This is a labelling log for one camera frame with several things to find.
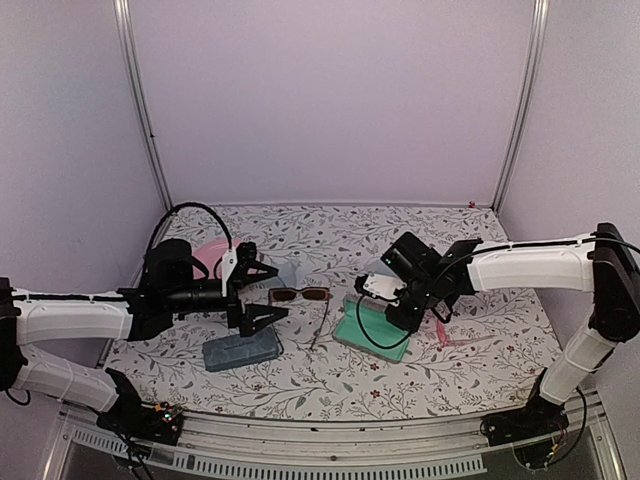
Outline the front aluminium rail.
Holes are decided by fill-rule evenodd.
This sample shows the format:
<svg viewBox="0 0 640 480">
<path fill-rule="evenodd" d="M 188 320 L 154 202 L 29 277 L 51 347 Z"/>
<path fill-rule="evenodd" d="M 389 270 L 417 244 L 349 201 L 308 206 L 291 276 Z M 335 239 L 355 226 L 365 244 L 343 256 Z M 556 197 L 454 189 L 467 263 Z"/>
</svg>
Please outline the front aluminium rail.
<svg viewBox="0 0 640 480">
<path fill-rule="evenodd" d="M 396 421 L 285 421 L 189 413 L 174 446 L 124 443 L 64 407 L 44 479 L 628 479 L 595 391 L 565 430 L 497 444 L 484 414 Z"/>
</svg>

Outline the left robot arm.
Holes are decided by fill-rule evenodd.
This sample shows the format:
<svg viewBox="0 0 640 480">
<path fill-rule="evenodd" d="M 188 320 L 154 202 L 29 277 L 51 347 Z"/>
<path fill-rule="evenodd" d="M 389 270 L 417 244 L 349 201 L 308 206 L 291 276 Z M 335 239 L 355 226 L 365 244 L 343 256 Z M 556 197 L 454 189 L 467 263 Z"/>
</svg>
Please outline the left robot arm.
<svg viewBox="0 0 640 480">
<path fill-rule="evenodd" d="M 46 340 L 98 338 L 151 340 L 175 316 L 223 312 L 227 325 L 247 338 L 285 318 L 287 309 L 244 304 L 239 292 L 277 275 L 258 261 L 252 242 L 231 244 L 221 257 L 219 277 L 181 239 L 149 249 L 140 282 L 106 294 L 45 294 L 14 289 L 1 280 L 1 389 L 34 390 L 97 412 L 104 426 L 128 434 L 178 429 L 179 407 L 146 407 L 125 374 L 87 369 L 36 348 Z"/>
</svg>

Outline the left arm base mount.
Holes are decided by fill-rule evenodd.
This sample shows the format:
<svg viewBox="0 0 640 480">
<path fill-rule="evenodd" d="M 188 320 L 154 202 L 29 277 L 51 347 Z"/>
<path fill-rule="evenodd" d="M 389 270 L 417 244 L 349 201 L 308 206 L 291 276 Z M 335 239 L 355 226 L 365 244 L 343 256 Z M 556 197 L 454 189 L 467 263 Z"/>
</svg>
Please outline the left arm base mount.
<svg viewBox="0 0 640 480">
<path fill-rule="evenodd" d="M 107 368 L 106 373 L 115 383 L 117 398 L 108 411 L 97 413 L 96 425 L 126 438 L 176 446 L 184 423 L 183 409 L 168 402 L 145 406 L 122 372 Z"/>
</svg>

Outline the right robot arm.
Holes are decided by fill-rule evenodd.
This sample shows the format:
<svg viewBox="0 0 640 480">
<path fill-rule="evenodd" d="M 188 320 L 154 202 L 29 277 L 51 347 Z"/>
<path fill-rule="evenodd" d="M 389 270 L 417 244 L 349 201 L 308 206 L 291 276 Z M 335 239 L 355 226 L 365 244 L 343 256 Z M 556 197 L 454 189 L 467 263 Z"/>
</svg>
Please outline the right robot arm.
<svg viewBox="0 0 640 480">
<path fill-rule="evenodd" d="M 486 243 L 459 240 L 440 254 L 411 233 L 382 256 L 391 276 L 369 278 L 366 291 L 389 303 L 387 319 L 415 332 L 424 313 L 439 304 L 451 308 L 462 296 L 510 288 L 564 289 L 590 293 L 593 311 L 571 337 L 561 356 L 539 376 L 517 415 L 517 427 L 537 436 L 552 424 L 585 377 L 616 346 L 639 333 L 637 249 L 611 223 L 574 238 Z"/>
</svg>

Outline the small blue cleaning cloth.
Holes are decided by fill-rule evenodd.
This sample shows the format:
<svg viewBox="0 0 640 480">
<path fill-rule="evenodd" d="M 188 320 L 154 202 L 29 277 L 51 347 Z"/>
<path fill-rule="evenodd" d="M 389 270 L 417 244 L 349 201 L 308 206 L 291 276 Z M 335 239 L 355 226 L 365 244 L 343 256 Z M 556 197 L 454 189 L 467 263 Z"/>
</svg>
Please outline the small blue cleaning cloth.
<svg viewBox="0 0 640 480">
<path fill-rule="evenodd" d="M 302 275 L 300 273 L 301 262 L 298 259 L 276 259 L 272 266 L 278 269 L 278 274 L 274 279 L 276 286 L 299 287 Z"/>
</svg>

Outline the brown sunglasses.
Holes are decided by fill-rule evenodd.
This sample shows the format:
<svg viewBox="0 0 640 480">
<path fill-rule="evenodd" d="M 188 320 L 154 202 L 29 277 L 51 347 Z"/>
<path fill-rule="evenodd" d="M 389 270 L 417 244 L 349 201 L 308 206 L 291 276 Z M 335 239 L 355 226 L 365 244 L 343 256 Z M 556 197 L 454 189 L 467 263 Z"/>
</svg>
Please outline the brown sunglasses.
<svg viewBox="0 0 640 480">
<path fill-rule="evenodd" d="M 320 326 L 316 328 L 313 334 L 313 338 L 309 345 L 309 350 L 313 351 L 322 328 L 326 323 L 326 318 L 329 313 L 329 306 L 331 300 L 331 292 L 327 287 L 305 287 L 301 289 L 296 289 L 292 287 L 280 287 L 271 289 L 268 292 L 268 300 L 270 304 L 273 303 L 282 303 L 294 301 L 298 297 L 307 300 L 307 301 L 322 301 L 325 304 L 324 313 L 322 316 L 322 320 L 320 322 Z"/>
</svg>

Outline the left aluminium frame post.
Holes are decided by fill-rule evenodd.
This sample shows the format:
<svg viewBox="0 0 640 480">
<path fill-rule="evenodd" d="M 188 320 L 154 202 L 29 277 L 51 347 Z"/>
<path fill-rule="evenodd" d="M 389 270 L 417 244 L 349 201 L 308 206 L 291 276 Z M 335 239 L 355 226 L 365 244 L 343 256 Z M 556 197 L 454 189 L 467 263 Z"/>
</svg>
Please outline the left aluminium frame post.
<svg viewBox="0 0 640 480">
<path fill-rule="evenodd" d="M 114 13 L 120 47 L 123 55 L 126 75 L 128 77 L 134 110 L 136 113 L 144 149 L 153 177 L 153 181 L 165 210 L 173 206 L 168 182 L 161 163 L 156 136 L 149 113 L 142 75 L 136 50 L 130 2 L 114 0 Z"/>
</svg>

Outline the right aluminium frame post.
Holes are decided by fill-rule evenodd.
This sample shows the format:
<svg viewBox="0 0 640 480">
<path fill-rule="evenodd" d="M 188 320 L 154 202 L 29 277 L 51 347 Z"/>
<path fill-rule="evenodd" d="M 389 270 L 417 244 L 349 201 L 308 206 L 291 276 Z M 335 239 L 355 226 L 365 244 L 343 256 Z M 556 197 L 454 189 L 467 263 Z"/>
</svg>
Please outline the right aluminium frame post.
<svg viewBox="0 0 640 480">
<path fill-rule="evenodd" d="M 529 110 L 534 96 L 536 79 L 544 50 L 549 8 L 550 2 L 548 0 L 535 0 L 533 2 L 530 35 L 520 93 L 518 95 L 518 102 L 507 142 L 504 161 L 491 203 L 491 209 L 497 216 L 500 216 L 504 210 L 519 151 L 524 139 Z"/>
</svg>

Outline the large blue cleaning cloth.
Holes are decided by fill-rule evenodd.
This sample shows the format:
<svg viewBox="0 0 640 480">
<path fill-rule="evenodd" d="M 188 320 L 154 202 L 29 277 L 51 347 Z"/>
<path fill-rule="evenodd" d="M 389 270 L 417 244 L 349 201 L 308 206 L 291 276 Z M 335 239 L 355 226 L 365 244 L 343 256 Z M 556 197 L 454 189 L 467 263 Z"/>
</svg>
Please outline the large blue cleaning cloth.
<svg viewBox="0 0 640 480">
<path fill-rule="evenodd" d="M 385 275 L 385 276 L 394 276 L 395 273 L 393 272 L 393 270 L 381 259 L 376 258 L 376 259 L 372 259 L 367 265 L 366 265 L 366 271 L 368 273 L 372 273 L 372 274 L 380 274 L 380 275 Z"/>
</svg>

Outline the aluminium frame post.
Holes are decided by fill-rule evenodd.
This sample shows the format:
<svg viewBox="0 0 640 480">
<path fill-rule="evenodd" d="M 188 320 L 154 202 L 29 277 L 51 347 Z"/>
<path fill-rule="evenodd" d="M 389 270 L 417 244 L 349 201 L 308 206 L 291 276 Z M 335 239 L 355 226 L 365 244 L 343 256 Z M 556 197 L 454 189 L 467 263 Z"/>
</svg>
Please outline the aluminium frame post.
<svg viewBox="0 0 640 480">
<path fill-rule="evenodd" d="M 507 142 L 504 161 L 491 203 L 491 209 L 497 216 L 500 216 L 504 210 L 519 151 L 524 139 L 529 110 L 534 96 L 536 79 L 544 50 L 549 8 L 550 2 L 548 0 L 535 0 L 533 2 L 530 35 L 520 93 L 518 95 L 518 102 Z"/>
<path fill-rule="evenodd" d="M 128 77 L 134 110 L 136 113 L 144 149 L 153 177 L 153 181 L 165 210 L 173 206 L 168 182 L 161 163 L 156 136 L 149 113 L 142 75 L 136 50 L 130 2 L 114 0 L 114 13 L 120 47 L 123 55 L 126 75 Z"/>
</svg>

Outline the blue glasses case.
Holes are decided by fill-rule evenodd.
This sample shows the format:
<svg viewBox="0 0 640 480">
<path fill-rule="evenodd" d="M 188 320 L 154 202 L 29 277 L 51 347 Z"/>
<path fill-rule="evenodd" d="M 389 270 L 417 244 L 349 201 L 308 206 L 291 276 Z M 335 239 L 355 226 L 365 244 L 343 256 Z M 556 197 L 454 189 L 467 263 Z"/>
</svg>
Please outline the blue glasses case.
<svg viewBox="0 0 640 480">
<path fill-rule="evenodd" d="M 231 335 L 202 346 L 204 368 L 212 373 L 275 360 L 281 353 L 280 340 L 271 327 L 250 337 Z"/>
</svg>

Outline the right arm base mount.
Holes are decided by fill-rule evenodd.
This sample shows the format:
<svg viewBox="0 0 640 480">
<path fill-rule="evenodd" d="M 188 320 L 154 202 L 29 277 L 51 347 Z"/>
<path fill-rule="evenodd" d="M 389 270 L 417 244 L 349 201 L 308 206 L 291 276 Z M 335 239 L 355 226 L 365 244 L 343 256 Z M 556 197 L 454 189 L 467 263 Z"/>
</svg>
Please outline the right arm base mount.
<svg viewBox="0 0 640 480">
<path fill-rule="evenodd" d="M 528 440 L 538 436 L 559 434 L 558 440 L 516 447 L 517 462 L 529 469 L 549 467 L 566 439 L 569 420 L 564 405 L 556 405 L 542 398 L 540 386 L 546 370 L 536 378 L 523 407 L 485 415 L 480 423 L 480 433 L 490 446 L 499 446 Z"/>
</svg>

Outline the pink plate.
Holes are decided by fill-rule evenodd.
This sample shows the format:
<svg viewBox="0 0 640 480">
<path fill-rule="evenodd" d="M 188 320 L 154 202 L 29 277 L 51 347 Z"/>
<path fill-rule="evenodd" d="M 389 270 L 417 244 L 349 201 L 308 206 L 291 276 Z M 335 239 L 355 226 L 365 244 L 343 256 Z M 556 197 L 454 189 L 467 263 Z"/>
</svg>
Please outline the pink plate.
<svg viewBox="0 0 640 480">
<path fill-rule="evenodd" d="M 200 261 L 209 272 L 209 279 L 228 280 L 232 267 L 225 265 L 224 257 L 229 251 L 225 238 L 206 243 L 193 252 L 193 257 Z"/>
</svg>

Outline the pink sunglasses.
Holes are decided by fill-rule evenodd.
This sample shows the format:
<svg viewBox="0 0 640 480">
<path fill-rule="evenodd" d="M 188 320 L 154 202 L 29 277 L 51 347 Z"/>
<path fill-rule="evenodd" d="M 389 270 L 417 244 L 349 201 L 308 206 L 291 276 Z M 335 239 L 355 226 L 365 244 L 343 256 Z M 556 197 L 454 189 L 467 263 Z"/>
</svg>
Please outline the pink sunglasses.
<svg viewBox="0 0 640 480">
<path fill-rule="evenodd" d="M 489 336 L 478 336 L 472 338 L 464 338 L 464 339 L 455 339 L 448 335 L 445 324 L 440 320 L 436 321 L 436 334 L 438 339 L 438 346 L 440 349 L 449 348 L 449 347 L 461 347 L 466 345 L 474 345 L 478 344 L 482 341 L 493 339 L 492 335 Z"/>
</svg>

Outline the grey glasses case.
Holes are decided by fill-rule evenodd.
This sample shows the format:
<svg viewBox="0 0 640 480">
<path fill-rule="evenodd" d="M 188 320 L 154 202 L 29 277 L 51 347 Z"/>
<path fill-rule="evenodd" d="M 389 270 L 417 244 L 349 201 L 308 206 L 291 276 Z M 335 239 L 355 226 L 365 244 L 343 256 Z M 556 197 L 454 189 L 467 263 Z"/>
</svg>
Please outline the grey glasses case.
<svg viewBox="0 0 640 480">
<path fill-rule="evenodd" d="M 386 320 L 387 304 L 349 293 L 343 298 L 344 315 L 333 331 L 333 338 L 346 346 L 371 354 L 393 364 L 403 359 L 409 345 L 409 333 Z"/>
</svg>

